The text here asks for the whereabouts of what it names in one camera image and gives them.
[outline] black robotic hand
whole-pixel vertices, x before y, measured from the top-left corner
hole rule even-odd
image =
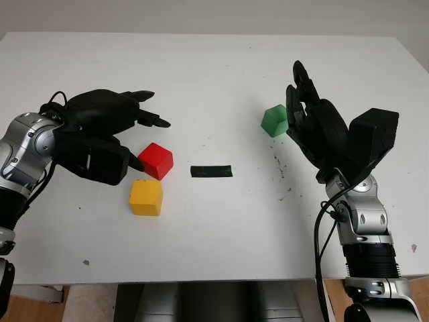
[[[139,102],[153,95],[97,89],[73,97],[65,106],[53,101],[42,105],[41,114],[64,123],[53,131],[53,162],[82,178],[113,185],[121,182],[128,166],[143,171],[143,164],[114,135],[136,121],[144,126],[170,126],[159,115],[139,108]]]
[[[393,148],[399,114],[372,108],[347,128],[335,106],[319,98],[301,62],[293,70],[296,88],[286,89],[287,134],[319,169],[319,183],[337,172],[349,183],[362,181]]]

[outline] red cube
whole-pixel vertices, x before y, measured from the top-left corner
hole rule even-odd
[[[173,153],[151,143],[140,155],[139,160],[145,166],[145,172],[161,180],[173,167]]]

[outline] yellow cube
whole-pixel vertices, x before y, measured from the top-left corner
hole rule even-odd
[[[162,206],[162,186],[157,180],[134,180],[129,196],[134,215],[158,216]]]

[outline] black bar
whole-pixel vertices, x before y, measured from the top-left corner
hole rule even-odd
[[[191,166],[190,175],[194,178],[226,178],[233,173],[231,166]]]

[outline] block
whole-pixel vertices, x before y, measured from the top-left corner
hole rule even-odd
[[[129,194],[134,215],[158,216],[162,206],[162,186],[158,180],[134,180]]]
[[[155,143],[151,143],[138,158],[145,166],[145,172],[158,180],[173,167],[173,153]]]
[[[267,109],[263,114],[261,127],[271,136],[275,138],[283,134],[288,129],[288,120],[286,117],[286,108],[283,105],[277,105],[271,109]]]

